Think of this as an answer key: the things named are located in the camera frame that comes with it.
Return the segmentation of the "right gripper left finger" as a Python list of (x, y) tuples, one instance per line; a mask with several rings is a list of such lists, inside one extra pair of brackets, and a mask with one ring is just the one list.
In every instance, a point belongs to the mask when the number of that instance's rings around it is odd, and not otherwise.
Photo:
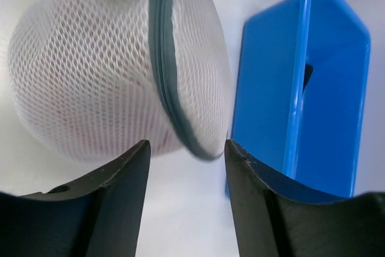
[(1, 194), (2, 256), (134, 256), (150, 167), (150, 143), (55, 187)]

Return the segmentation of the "white mesh laundry bag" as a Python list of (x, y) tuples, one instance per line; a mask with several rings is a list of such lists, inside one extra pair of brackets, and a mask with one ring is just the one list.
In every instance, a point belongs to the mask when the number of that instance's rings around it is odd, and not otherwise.
[(67, 158), (109, 161), (140, 140), (223, 153), (232, 92), (213, 0), (40, 0), (8, 68), (21, 122)]

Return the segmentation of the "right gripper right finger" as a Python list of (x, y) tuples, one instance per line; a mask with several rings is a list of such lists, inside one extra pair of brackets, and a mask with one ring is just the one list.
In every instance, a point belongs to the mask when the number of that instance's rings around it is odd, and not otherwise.
[(383, 256), (384, 194), (343, 198), (309, 188), (226, 141), (241, 256)]

